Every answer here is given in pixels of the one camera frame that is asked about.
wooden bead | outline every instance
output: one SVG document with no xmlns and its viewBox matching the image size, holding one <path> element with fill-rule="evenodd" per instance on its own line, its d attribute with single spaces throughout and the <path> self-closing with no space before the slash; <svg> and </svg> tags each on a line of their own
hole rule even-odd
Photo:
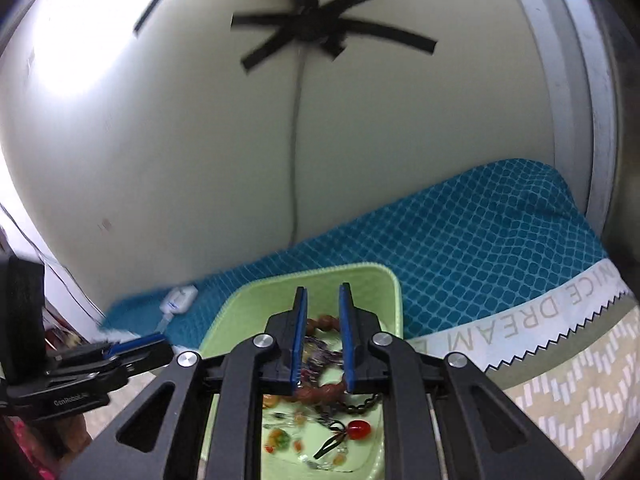
<svg viewBox="0 0 640 480">
<path fill-rule="evenodd" d="M 320 386 L 318 391 L 320 402 L 330 404 L 331 402 L 335 402 L 340 399 L 344 390 L 341 384 L 327 383 Z"/>
<path fill-rule="evenodd" d="M 313 335 L 316 333 L 316 321 L 313 319 L 306 320 L 306 335 Z"/>
<path fill-rule="evenodd" d="M 329 330 L 334 329 L 334 317 L 324 314 L 324 316 L 320 316 L 318 318 L 317 325 L 318 325 L 318 328 L 323 332 L 329 332 Z"/>
<path fill-rule="evenodd" d="M 295 397 L 297 400 L 302 402 L 302 404 L 307 405 L 315 404 L 320 400 L 317 390 L 311 386 L 300 386 L 296 390 Z"/>
</svg>

white wall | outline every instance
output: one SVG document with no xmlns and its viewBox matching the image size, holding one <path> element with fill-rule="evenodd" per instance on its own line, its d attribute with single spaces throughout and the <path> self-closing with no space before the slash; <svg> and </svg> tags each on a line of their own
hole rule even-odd
<svg viewBox="0 0 640 480">
<path fill-rule="evenodd" d="M 48 245 L 101 307 L 286 247 L 297 51 L 249 75 L 286 0 L 38 0 L 0 59 L 0 140 Z M 376 0 L 350 16 L 438 40 L 311 52 L 298 123 L 299 238 L 477 164 L 552 164 L 542 66 L 518 0 Z"/>
<path fill-rule="evenodd" d="M 91 305 L 66 270 L 57 264 L 55 257 L 33 225 L 15 190 L 2 151 L 0 151 L 0 203 L 20 227 L 18 229 L 4 212 L 0 212 L 0 226 L 4 229 L 12 250 L 33 260 L 45 259 L 48 262 L 49 265 L 45 267 L 44 282 L 47 300 L 82 336 L 90 340 L 94 338 L 97 334 L 97 323 L 101 318 L 100 312 Z M 23 234 L 29 237 L 42 255 L 34 250 Z"/>
</svg>

blue checkered fabric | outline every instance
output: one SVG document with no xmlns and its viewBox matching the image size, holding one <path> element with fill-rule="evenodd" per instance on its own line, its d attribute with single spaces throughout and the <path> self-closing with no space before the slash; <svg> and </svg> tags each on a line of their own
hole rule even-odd
<svg viewBox="0 0 640 480">
<path fill-rule="evenodd" d="M 196 302 L 167 335 L 173 344 L 196 348 L 226 299 L 253 280 L 377 262 L 402 285 L 404 336 L 411 338 L 532 300 L 605 257 L 554 168 L 502 160 L 196 282 Z M 120 301 L 104 326 L 153 332 L 167 291 Z"/>
</svg>

jewelry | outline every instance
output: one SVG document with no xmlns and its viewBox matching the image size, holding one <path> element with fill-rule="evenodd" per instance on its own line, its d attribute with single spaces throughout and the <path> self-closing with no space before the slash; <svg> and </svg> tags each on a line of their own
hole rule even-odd
<svg viewBox="0 0 640 480">
<path fill-rule="evenodd" d="M 364 420 L 352 420 L 346 426 L 336 420 L 335 416 L 342 412 L 348 415 L 363 415 L 373 408 L 382 398 L 375 394 L 363 403 L 353 406 L 345 403 L 342 396 L 346 393 L 344 375 L 339 383 L 326 383 L 320 386 L 320 378 L 325 368 L 336 366 L 342 368 L 342 351 L 332 351 L 327 342 L 316 337 L 318 330 L 322 332 L 340 332 L 340 320 L 333 316 L 320 316 L 318 320 L 306 320 L 306 336 L 303 345 L 302 370 L 300 384 L 293 397 L 264 395 L 262 407 L 275 408 L 281 399 L 289 402 L 299 401 L 304 406 L 293 413 L 264 413 L 265 429 L 270 430 L 264 450 L 274 454 L 278 450 L 286 450 L 292 446 L 301 462 L 312 469 L 331 470 L 343 465 L 347 460 L 347 442 L 367 438 L 371 426 Z M 306 406 L 313 407 L 313 416 Z M 314 418 L 316 422 L 331 430 L 334 434 L 322 445 L 312 457 L 303 454 L 302 429 L 306 421 Z"/>
</svg>

light green plastic box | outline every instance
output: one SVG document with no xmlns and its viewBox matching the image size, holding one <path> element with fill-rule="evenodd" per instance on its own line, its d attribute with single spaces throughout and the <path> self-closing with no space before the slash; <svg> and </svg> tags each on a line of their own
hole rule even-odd
<svg viewBox="0 0 640 480">
<path fill-rule="evenodd" d="M 322 314 L 338 316 L 338 288 L 343 282 L 351 285 L 353 303 L 378 316 L 382 329 L 402 337 L 402 295 L 396 276 L 379 264 L 354 264 L 327 269 L 298 272 L 249 283 L 238 289 L 224 304 L 200 346 L 204 358 L 225 354 L 244 339 L 264 330 L 269 316 L 289 310 L 298 286 L 308 291 L 308 316 L 317 319 Z M 339 370 L 328 370 L 325 382 L 337 382 Z M 211 407 L 209 423 L 202 448 L 206 460 L 211 427 L 218 396 Z M 281 409 L 292 404 L 281 403 Z M 262 480 L 375 480 L 382 477 L 384 465 L 382 407 L 363 417 L 372 425 L 373 434 L 366 441 L 349 442 L 348 460 L 333 470 L 314 470 L 299 462 L 293 450 L 274 455 L 262 452 Z M 306 425 L 304 443 L 309 455 L 320 447 L 331 433 L 310 422 Z"/>
</svg>

